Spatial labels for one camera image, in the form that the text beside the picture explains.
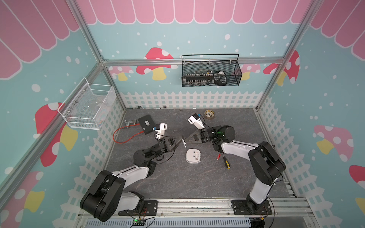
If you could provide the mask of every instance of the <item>white wire basket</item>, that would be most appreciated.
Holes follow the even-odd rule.
[[[60,105],[58,112],[72,128],[100,130],[116,99],[115,90],[111,85],[91,84],[86,78],[80,83],[84,80],[86,84],[69,105],[60,111],[73,92]]]

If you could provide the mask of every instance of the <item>white picket fence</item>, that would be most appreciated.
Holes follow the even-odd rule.
[[[61,205],[60,218],[52,223],[55,228],[73,228],[80,211],[80,201],[96,176],[102,171],[108,153],[113,143],[113,133],[122,120],[123,110],[115,100],[110,113],[97,131],[98,137],[93,138],[94,146],[89,147],[90,155],[85,156],[85,165],[80,166],[80,175],[74,178],[75,187],[68,190],[70,196],[67,203]]]
[[[275,103],[271,100],[271,97],[265,100],[260,114],[276,151],[286,164],[290,184],[299,193],[298,196],[307,198],[321,227],[326,225],[328,228],[333,226],[340,228],[342,219],[332,214],[333,204],[323,198],[324,189],[317,187],[315,183],[317,176],[309,173],[310,165],[304,163],[304,154],[298,152],[299,145],[294,144],[294,137],[289,135],[289,128],[285,128],[285,121],[281,121],[281,115],[278,115],[278,109],[274,108]]]
[[[120,93],[122,100],[126,107],[134,108],[137,106],[142,106],[143,108],[162,108],[166,106],[166,108],[242,108],[242,107],[256,107],[258,102],[262,97],[262,92],[256,93],[248,93],[245,92],[241,94],[241,92],[233,93],[230,92],[227,94],[223,93],[211,93],[208,92],[204,94],[204,92],[197,93],[194,92],[190,94],[187,92],[183,94],[182,92],[168,94],[167,92],[161,94],[157,92],[153,94],[150,92],[146,94],[143,92],[142,94],[138,94],[135,92],[134,94]]]

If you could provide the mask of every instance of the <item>red cable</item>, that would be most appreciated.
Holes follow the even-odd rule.
[[[140,133],[137,133],[137,134],[133,135],[131,138],[129,138],[129,139],[128,139],[127,141],[125,141],[125,142],[117,142],[117,141],[115,141],[115,139],[114,139],[114,135],[115,135],[115,133],[116,133],[118,130],[120,130],[120,129],[122,129],[122,128],[125,128],[125,127],[138,126],[138,125],[139,125],[139,124],[129,125],[129,126],[124,126],[124,127],[121,127],[121,128],[119,128],[119,129],[117,129],[117,130],[114,132],[114,134],[113,134],[113,140],[114,140],[114,142],[116,142],[116,143],[120,143],[120,144],[122,144],[122,143],[126,143],[126,142],[128,142],[129,140],[131,140],[134,136],[136,136],[136,135],[139,135],[139,134],[143,133],[144,131],[141,131]]]

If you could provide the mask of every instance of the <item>wire basket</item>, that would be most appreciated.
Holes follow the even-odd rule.
[[[80,83],[84,80],[86,84],[72,98],[69,105],[61,111],[73,92],[58,108],[58,112],[72,128],[100,130],[116,99],[115,90],[111,85],[91,84],[86,78]]]
[[[225,58],[217,58],[217,55],[224,55]],[[182,55],[182,86],[239,85],[242,72],[238,56],[239,54]]]

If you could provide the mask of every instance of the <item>gray tabletop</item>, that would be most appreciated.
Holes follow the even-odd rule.
[[[187,119],[206,109],[134,109],[128,110],[124,120],[138,119],[150,114],[155,123],[166,123],[166,136],[188,137],[197,128]],[[264,134],[253,109],[213,109],[215,118],[206,120],[210,127],[230,125],[235,129],[235,140],[247,143],[265,141]],[[142,131],[140,126],[123,128],[117,141],[123,142]],[[116,144],[109,159],[107,170],[118,171],[133,165],[136,150],[156,144],[153,133],[140,134],[124,144]],[[181,143],[173,157],[164,164],[157,165],[154,173],[143,180],[126,187],[124,192],[136,191],[145,198],[240,198],[246,197],[254,185],[256,176],[251,163],[241,157],[226,154],[231,169],[226,169],[222,156],[217,161],[218,152],[211,143],[187,144],[201,152],[201,162],[188,164],[185,159],[187,149]],[[165,154],[163,161],[172,153]],[[277,183],[270,191],[270,197],[289,197],[284,182]]]

